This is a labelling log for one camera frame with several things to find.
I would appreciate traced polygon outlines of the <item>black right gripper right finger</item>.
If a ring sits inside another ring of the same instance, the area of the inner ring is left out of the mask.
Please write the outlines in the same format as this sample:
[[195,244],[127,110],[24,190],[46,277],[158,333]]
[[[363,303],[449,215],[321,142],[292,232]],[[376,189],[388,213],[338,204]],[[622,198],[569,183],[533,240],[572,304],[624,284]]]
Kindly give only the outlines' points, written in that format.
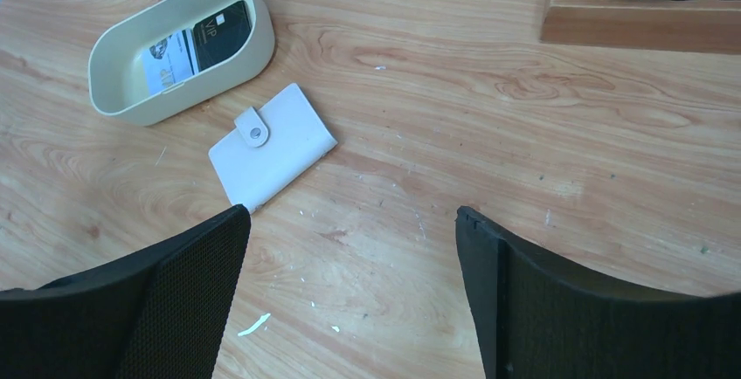
[[457,211],[455,239],[489,378],[737,378],[740,296],[641,286]]

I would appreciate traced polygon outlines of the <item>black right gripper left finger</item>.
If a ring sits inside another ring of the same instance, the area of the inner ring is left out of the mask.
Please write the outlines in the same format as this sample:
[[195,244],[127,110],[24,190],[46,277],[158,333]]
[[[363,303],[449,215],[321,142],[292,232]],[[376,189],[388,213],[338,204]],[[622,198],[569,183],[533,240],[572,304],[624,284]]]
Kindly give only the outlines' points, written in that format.
[[236,205],[105,265],[2,291],[2,377],[211,377],[250,228]]

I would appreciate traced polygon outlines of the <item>white leather card holder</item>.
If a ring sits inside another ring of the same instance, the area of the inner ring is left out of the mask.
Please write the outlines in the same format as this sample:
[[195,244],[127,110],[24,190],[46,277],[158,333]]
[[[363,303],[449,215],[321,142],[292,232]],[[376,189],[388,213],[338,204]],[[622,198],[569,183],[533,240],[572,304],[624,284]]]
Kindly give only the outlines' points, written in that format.
[[232,205],[253,213],[337,145],[301,88],[292,83],[248,108],[208,156]]

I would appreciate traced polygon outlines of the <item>silver VIP card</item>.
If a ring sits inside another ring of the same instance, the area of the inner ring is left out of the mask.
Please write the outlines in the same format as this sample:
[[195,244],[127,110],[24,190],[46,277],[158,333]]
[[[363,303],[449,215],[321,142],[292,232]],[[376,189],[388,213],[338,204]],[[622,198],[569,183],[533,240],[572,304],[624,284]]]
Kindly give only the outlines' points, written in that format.
[[170,34],[142,50],[144,78],[150,95],[164,91],[200,72],[192,30]]

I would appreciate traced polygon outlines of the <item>black VIP card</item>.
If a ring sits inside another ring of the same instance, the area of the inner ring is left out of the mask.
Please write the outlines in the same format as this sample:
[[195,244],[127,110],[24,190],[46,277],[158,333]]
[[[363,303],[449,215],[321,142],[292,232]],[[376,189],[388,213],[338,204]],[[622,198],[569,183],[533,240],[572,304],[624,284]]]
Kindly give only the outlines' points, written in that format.
[[202,19],[192,32],[199,71],[229,59],[252,32],[246,2],[239,0]]

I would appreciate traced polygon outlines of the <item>cream oval plastic tray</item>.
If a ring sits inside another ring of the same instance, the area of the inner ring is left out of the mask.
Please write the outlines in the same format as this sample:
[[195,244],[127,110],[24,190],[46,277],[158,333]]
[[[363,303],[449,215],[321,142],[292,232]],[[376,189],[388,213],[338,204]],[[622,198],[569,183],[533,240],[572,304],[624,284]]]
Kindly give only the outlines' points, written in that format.
[[90,100],[102,115],[149,126],[255,78],[274,48],[263,0],[162,0],[99,37]]

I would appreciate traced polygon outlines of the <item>wooden compartment organizer box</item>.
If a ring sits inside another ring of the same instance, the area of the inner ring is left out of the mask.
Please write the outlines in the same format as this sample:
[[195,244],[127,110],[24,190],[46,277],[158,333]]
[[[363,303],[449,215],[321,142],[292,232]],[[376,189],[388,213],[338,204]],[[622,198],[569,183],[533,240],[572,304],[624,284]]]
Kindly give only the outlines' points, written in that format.
[[739,54],[740,1],[545,0],[540,40]]

